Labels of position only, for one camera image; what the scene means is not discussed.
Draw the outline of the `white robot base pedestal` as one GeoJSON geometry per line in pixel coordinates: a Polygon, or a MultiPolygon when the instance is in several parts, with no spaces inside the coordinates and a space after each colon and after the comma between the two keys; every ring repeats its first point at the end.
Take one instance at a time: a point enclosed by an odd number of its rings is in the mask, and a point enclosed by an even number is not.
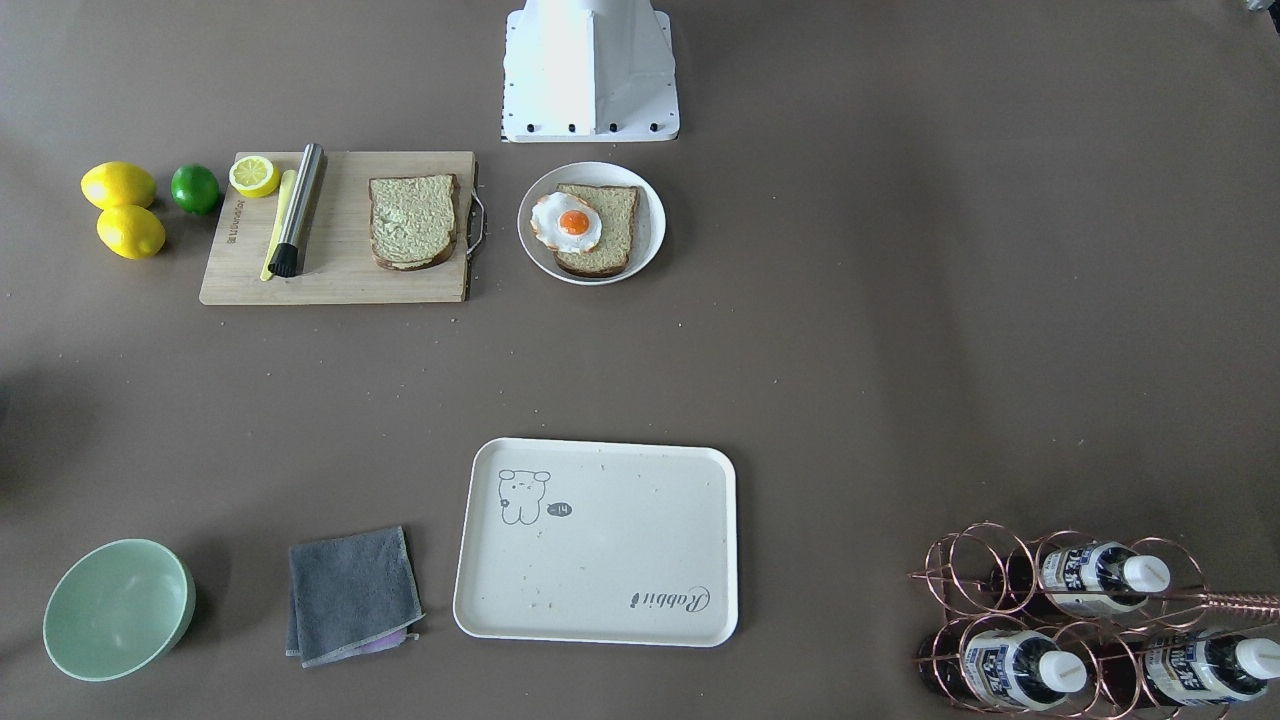
{"type": "Polygon", "coordinates": [[[680,135],[671,19],[649,1],[526,1],[506,18],[503,72],[506,142],[680,135]]]}

